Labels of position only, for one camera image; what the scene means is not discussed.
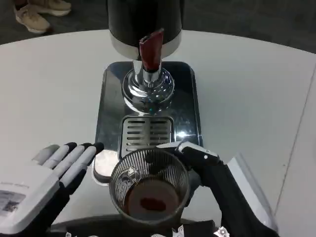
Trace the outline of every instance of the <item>gray carpet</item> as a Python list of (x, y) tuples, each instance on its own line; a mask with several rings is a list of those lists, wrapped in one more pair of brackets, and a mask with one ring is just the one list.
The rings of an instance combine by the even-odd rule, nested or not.
[[(69, 0), (68, 16), (45, 18), (59, 34), (107, 29), (105, 0)], [(316, 53), (314, 0), (186, 0), (184, 29), (275, 42)], [(0, 0), (0, 44), (36, 37), (15, 21), (11, 0)]]

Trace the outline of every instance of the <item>drip tray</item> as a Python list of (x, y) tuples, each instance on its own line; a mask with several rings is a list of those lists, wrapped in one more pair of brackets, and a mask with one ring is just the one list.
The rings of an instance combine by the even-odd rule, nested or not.
[(121, 136), (121, 157), (141, 148), (172, 142), (173, 123), (166, 117), (126, 117)]

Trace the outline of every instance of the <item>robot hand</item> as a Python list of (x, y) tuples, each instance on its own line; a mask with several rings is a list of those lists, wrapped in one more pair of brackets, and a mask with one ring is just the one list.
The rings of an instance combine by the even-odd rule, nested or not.
[(43, 236), (103, 148), (52, 145), (26, 165), (0, 167), (0, 236)]
[(157, 147), (176, 155), (199, 175), (202, 185), (212, 190), (222, 212), (221, 225), (232, 236), (278, 236), (269, 203), (241, 156), (224, 164), (216, 153), (191, 142)]

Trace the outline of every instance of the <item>round table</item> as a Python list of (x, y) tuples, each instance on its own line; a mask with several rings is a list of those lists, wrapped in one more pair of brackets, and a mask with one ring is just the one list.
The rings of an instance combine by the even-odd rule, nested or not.
[[(1, 45), (0, 161), (28, 161), (49, 144), (93, 142), (102, 74), (110, 63), (126, 60), (108, 30)], [(241, 152), (276, 210), (316, 56), (184, 31), (180, 47), (164, 60), (186, 62), (195, 71), (204, 147), (225, 162)], [(108, 188), (88, 172), (55, 222), (116, 213)], [(197, 190), (184, 218), (220, 220), (209, 189)]]

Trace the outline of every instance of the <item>beige sneaker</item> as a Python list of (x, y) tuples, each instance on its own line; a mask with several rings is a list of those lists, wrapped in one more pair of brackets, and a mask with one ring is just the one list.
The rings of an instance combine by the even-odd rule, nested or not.
[(65, 16), (71, 11), (71, 3), (63, 0), (29, 0), (38, 13), (48, 13), (54, 16)]
[(29, 32), (43, 34), (50, 28), (49, 22), (34, 11), (29, 4), (20, 10), (14, 8), (14, 12), (16, 20), (24, 25)]

